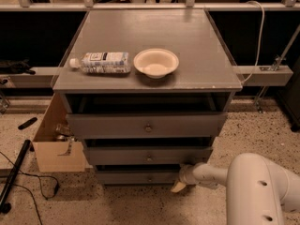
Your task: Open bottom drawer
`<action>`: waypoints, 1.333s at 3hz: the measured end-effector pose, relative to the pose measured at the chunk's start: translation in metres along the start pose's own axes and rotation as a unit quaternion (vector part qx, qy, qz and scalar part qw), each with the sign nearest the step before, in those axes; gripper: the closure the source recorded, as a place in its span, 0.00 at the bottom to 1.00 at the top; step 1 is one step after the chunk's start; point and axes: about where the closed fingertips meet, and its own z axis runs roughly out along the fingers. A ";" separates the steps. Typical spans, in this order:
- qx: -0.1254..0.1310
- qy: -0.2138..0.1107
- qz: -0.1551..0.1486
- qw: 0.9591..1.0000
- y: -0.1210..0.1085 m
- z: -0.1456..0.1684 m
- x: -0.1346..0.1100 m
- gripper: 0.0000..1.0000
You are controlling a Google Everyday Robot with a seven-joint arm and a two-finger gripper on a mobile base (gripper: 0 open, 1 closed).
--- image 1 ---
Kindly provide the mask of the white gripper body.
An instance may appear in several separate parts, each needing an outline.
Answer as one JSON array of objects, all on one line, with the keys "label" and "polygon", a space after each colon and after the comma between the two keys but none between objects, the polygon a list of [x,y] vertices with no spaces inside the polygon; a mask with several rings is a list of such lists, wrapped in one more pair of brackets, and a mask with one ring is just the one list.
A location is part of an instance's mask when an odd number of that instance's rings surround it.
[{"label": "white gripper body", "polygon": [[179,181],[185,185],[196,185],[198,180],[193,174],[193,165],[183,165],[179,171]]}]

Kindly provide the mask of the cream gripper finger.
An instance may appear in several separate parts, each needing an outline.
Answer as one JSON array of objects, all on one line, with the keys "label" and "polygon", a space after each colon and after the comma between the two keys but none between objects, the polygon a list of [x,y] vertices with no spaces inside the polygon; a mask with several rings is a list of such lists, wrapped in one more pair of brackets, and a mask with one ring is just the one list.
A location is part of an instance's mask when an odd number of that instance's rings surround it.
[{"label": "cream gripper finger", "polygon": [[180,181],[176,181],[174,183],[174,185],[172,186],[172,188],[171,188],[171,192],[172,193],[178,193],[181,190],[183,190],[186,186],[187,186],[186,184],[184,184],[184,183],[182,183]]}]

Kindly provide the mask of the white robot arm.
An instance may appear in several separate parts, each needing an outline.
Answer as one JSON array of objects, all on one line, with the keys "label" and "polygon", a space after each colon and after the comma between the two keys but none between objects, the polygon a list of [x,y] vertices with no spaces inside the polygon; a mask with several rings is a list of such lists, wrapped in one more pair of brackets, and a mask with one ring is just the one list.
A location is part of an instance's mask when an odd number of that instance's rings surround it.
[{"label": "white robot arm", "polygon": [[172,192],[188,185],[226,188],[227,225],[284,225],[285,212],[300,212],[300,176],[257,154],[240,154],[227,169],[183,165]]}]

